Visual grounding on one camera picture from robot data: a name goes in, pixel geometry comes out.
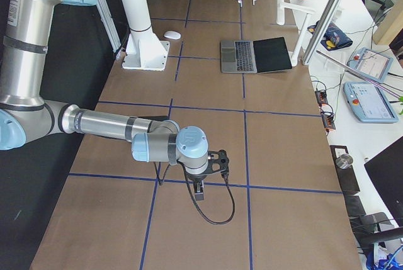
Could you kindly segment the blue teach pendant near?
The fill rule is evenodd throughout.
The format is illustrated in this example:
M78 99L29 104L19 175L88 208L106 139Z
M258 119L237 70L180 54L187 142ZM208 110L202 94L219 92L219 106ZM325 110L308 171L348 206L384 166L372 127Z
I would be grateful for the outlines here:
M367 82L345 82L347 103L363 123L396 123L398 116L381 89Z

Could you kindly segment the grey laptop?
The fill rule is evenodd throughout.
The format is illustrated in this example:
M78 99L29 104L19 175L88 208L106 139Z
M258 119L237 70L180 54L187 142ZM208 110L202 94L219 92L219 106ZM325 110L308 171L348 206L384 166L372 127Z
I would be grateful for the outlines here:
M222 73L264 74L290 70L292 63L283 37L264 40L222 40Z

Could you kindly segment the blue patterned pouch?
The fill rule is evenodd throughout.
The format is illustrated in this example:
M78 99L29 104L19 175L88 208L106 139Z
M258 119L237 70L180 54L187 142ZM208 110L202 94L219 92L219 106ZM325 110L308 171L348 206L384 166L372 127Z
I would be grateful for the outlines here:
M352 46L353 41L336 24L330 23L321 39L321 45L328 51Z

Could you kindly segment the aluminium frame post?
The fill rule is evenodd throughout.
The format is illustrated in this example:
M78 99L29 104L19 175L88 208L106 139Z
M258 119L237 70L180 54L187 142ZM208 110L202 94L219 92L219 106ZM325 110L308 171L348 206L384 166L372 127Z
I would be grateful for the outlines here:
M326 7L324 8L324 11L319 20L319 24L317 25L315 33L312 35L312 38L310 39L307 49L302 58L303 65L309 65L309 62L318 44L320 44L321 38L324 36L325 31L327 30L327 27L329 26L331 19L334 16L340 2L341 0L329 0L326 4Z

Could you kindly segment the blue teach pendant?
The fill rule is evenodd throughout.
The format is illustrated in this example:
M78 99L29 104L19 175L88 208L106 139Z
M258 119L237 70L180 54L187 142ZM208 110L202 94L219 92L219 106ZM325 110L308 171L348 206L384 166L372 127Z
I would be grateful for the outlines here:
M367 82L345 82L347 103L363 123L396 123L398 116L381 89Z
M391 57L363 47L353 55L347 66L373 81L383 83L392 62Z

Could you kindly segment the white computer mouse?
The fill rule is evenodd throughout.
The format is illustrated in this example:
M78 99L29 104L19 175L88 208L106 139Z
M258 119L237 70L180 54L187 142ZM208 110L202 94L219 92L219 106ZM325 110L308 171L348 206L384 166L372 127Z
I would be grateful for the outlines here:
M181 34L177 31L168 30L164 33L164 38L170 40L179 40L181 38Z

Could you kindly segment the black monitor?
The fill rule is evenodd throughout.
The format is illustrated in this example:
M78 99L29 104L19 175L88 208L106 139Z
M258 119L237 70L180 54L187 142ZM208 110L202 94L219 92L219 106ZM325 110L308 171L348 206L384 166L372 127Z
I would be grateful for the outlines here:
M402 226L402 137L365 163L365 169L383 203Z

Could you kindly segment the blue teach pendant far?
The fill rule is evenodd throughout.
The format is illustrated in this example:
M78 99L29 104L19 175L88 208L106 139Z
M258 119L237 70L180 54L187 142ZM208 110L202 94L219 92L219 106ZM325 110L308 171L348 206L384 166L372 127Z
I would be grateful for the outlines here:
M383 83L392 62L391 57L363 47L353 55L347 66L373 81Z

